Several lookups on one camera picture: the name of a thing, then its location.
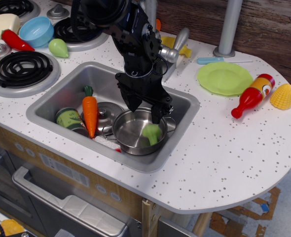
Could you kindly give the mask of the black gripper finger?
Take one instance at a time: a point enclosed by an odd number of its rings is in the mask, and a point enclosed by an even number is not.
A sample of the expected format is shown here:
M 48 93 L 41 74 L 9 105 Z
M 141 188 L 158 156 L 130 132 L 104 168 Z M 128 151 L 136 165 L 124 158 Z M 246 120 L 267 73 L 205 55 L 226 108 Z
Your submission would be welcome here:
M 137 96 L 137 94 L 133 90 L 131 90 L 127 86 L 121 83 L 118 83 L 117 85 L 118 88 L 120 89 L 122 99 L 124 100 L 128 109 L 134 112 L 142 103 L 142 100 Z
M 159 124 L 161 119 L 167 115 L 171 114 L 173 111 L 172 105 L 153 105 L 151 107 L 152 123 Z

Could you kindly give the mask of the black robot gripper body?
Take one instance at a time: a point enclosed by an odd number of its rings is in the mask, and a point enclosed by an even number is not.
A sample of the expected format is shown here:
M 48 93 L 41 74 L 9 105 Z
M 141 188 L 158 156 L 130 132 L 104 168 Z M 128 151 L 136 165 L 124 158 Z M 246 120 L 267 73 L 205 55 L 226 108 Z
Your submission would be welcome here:
M 162 86 L 162 76 L 156 76 L 151 73 L 133 78 L 125 73 L 117 73 L 115 78 L 118 83 L 133 90 L 142 102 L 151 105 L 171 105 L 172 103 L 172 97 Z

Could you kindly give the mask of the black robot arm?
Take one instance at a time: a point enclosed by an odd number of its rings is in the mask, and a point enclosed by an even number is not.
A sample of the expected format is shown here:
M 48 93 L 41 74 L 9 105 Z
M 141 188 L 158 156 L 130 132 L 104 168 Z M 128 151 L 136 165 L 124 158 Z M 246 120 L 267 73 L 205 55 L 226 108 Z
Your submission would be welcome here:
M 124 59 L 124 72 L 115 75 L 121 96 L 134 112 L 142 102 L 151 107 L 152 122 L 173 111 L 172 97 L 162 86 L 168 69 L 160 55 L 161 40 L 142 7 L 134 0 L 74 0 L 71 26 L 80 41 L 108 34 Z

